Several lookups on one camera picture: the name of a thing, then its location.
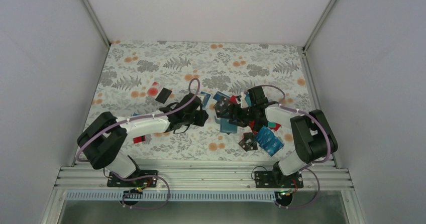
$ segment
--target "red object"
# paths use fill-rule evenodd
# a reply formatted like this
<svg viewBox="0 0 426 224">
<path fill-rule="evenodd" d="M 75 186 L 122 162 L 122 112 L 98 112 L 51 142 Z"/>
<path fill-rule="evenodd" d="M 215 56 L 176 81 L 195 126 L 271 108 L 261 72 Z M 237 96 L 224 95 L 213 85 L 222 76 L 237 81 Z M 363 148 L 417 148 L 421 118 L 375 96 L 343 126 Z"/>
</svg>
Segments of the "red object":
<svg viewBox="0 0 426 224">
<path fill-rule="evenodd" d="M 250 122 L 249 122 L 249 127 L 250 127 L 250 129 L 251 129 L 251 130 L 253 130 L 253 127 L 254 127 L 254 121 L 250 121 Z"/>
<path fill-rule="evenodd" d="M 133 138 L 133 144 L 137 144 L 143 141 L 145 141 L 145 136 L 139 136 L 139 137 Z"/>
<path fill-rule="evenodd" d="M 280 124 L 275 123 L 275 128 L 272 128 L 272 127 L 269 127 L 269 128 L 270 128 L 270 129 L 272 129 L 272 130 L 277 131 L 277 130 L 279 129 L 279 127 L 281 127 L 281 125 L 280 125 Z"/>
<path fill-rule="evenodd" d="M 149 95 L 149 96 L 154 97 L 154 96 L 156 96 L 157 94 L 158 94 L 158 89 L 156 89 L 156 88 L 154 88 L 154 87 L 151 87 L 150 89 L 148 89 L 148 95 Z"/>
<path fill-rule="evenodd" d="M 232 95 L 232 97 L 229 99 L 229 102 L 231 102 L 233 104 L 237 104 L 237 97 Z"/>
</svg>

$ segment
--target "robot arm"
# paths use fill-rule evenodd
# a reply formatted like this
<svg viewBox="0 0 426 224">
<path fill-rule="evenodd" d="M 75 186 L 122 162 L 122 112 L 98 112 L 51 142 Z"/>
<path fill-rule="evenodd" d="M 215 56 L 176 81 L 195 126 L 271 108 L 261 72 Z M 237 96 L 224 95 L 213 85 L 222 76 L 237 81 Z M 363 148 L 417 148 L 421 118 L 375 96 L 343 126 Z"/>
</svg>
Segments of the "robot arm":
<svg viewBox="0 0 426 224">
<path fill-rule="evenodd" d="M 273 175 L 277 185 L 280 186 L 280 183 L 292 178 L 293 174 L 308 167 L 315 160 L 327 156 L 328 145 L 330 154 L 337 150 L 337 141 L 321 110 L 309 113 L 295 109 L 290 111 L 290 108 L 283 107 L 278 102 L 269 102 L 261 86 L 249 89 L 248 94 L 252 106 L 242 107 L 240 104 L 232 104 L 223 97 L 215 106 L 216 115 L 219 118 L 229 119 L 230 124 L 240 127 L 246 127 L 249 122 L 255 121 L 253 125 L 255 132 L 268 122 L 292 130 L 296 151 L 274 164 Z"/>
<path fill-rule="evenodd" d="M 188 129 L 191 124 L 204 126 L 208 114 L 202 109 L 201 99 L 197 96 L 183 109 L 167 114 L 188 103 L 193 97 L 194 94 L 189 93 L 181 102 L 172 103 L 153 113 L 153 116 L 163 115 L 161 117 L 129 121 L 128 118 L 114 117 L 111 112 L 104 112 L 78 137 L 77 143 L 82 148 L 89 139 L 103 129 L 118 122 L 124 122 L 107 131 L 107 135 L 100 135 L 96 138 L 83 150 L 83 153 L 94 169 L 106 168 L 122 178 L 130 177 L 138 170 L 138 166 L 130 156 L 120 153 L 124 142 L 142 141 L 147 134 L 175 131 L 182 126 L 186 126 Z"/>
</svg>

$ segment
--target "metal bracket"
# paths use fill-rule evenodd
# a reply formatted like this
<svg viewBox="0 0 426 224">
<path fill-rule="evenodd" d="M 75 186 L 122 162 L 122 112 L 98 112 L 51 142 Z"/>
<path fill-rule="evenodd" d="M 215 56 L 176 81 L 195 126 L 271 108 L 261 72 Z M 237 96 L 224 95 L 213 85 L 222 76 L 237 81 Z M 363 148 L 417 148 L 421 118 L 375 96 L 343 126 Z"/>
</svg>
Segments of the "metal bracket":
<svg viewBox="0 0 426 224">
<path fill-rule="evenodd" d="M 272 171 L 255 171 L 256 188 L 303 188 L 302 174 L 296 172 L 294 177 L 289 177 L 286 181 L 280 185 L 276 182 Z"/>
<path fill-rule="evenodd" d="M 143 175 L 158 175 L 157 170 L 139 170 L 139 174 L 137 176 L 143 176 Z M 108 178 L 108 183 L 106 184 L 108 187 L 129 187 L 129 188 L 136 188 L 145 186 L 148 184 L 148 179 L 140 179 L 135 181 L 123 181 L 118 179 L 116 175 L 110 173 L 110 176 Z M 151 184 L 148 187 L 154 188 L 157 186 L 157 179 L 152 179 Z"/>
</svg>

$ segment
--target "vent grille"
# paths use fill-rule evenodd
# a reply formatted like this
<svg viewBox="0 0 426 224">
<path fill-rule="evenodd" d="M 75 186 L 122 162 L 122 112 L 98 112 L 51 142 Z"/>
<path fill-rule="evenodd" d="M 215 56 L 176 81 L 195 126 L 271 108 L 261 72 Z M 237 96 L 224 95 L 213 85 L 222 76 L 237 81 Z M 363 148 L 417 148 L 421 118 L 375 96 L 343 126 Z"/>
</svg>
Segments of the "vent grille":
<svg viewBox="0 0 426 224">
<path fill-rule="evenodd" d="M 119 190 L 70 190 L 67 200 L 121 200 Z M 164 201 L 167 191 L 146 190 L 142 195 L 132 195 L 126 200 Z M 171 191 L 170 201 L 255 201 L 272 202 L 273 191 Z"/>
</svg>

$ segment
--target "table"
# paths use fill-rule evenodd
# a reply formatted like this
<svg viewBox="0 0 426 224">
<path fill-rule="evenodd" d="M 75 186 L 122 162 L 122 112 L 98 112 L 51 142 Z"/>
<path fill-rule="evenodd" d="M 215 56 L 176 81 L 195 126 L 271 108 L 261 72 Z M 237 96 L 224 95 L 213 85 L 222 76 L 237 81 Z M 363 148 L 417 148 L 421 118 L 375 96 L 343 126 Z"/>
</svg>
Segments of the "table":
<svg viewBox="0 0 426 224">
<path fill-rule="evenodd" d="M 180 101 L 188 93 L 192 78 L 201 81 L 201 91 L 212 96 L 221 91 L 239 94 L 260 84 L 272 84 L 286 92 L 284 104 L 311 110 L 306 81 L 296 46 L 165 41 L 114 41 L 94 95 L 85 127 L 104 112 L 115 116 L 149 114 Z M 147 90 L 156 81 L 172 90 L 165 104 Z M 264 88 L 270 100 L 281 93 Z M 291 130 L 281 127 L 276 135 L 284 147 L 270 157 L 263 149 L 245 152 L 238 142 L 249 128 L 236 134 L 219 132 L 213 105 L 207 104 L 209 119 L 204 127 L 191 126 L 184 134 L 155 133 L 141 143 L 124 143 L 121 151 L 135 159 L 200 161 L 277 161 L 294 151 Z"/>
</svg>

